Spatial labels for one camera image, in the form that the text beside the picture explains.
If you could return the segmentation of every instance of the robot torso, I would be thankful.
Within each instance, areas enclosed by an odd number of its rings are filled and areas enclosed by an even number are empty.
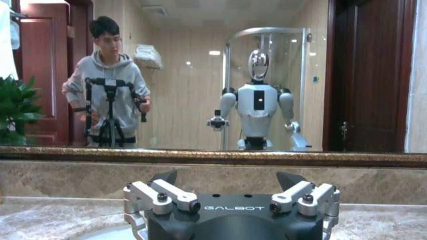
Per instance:
[[[238,90],[236,110],[243,134],[267,137],[272,117],[278,109],[278,90],[268,84],[246,84]]]

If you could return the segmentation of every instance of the hoodie hood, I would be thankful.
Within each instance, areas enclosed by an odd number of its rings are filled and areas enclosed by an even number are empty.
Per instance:
[[[129,63],[133,62],[133,60],[131,59],[131,57],[127,54],[120,53],[119,54],[120,60],[116,64],[107,66],[103,61],[101,61],[101,55],[100,55],[100,51],[95,51],[92,53],[91,59],[95,63],[96,66],[99,66],[103,69],[116,69],[120,67],[124,67],[125,65],[128,65]]]

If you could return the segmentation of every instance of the green plant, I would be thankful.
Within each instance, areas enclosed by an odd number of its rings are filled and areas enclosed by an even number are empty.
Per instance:
[[[28,84],[11,76],[0,77],[0,145],[25,145],[25,124],[43,117],[33,85],[33,77]]]

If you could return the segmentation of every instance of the humanoid robot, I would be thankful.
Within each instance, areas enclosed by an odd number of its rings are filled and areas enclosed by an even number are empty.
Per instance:
[[[222,131],[228,126],[230,111],[236,105],[236,111],[242,121],[242,131],[246,139],[238,141],[239,150],[268,150],[274,147],[267,139],[270,125],[276,113],[278,104],[284,118],[284,127],[292,132],[292,151],[307,151],[308,145],[300,134],[300,125],[294,118],[294,96],[287,88],[279,91],[264,83],[270,67],[268,54],[255,49],[248,58],[248,71],[251,82],[235,91],[224,88],[220,97],[220,109],[215,110],[215,116],[207,121],[207,125],[215,131]]]

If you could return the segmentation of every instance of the door handle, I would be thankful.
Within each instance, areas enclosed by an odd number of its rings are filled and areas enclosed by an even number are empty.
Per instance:
[[[340,126],[342,142],[346,144],[348,134],[348,122],[344,121]]]

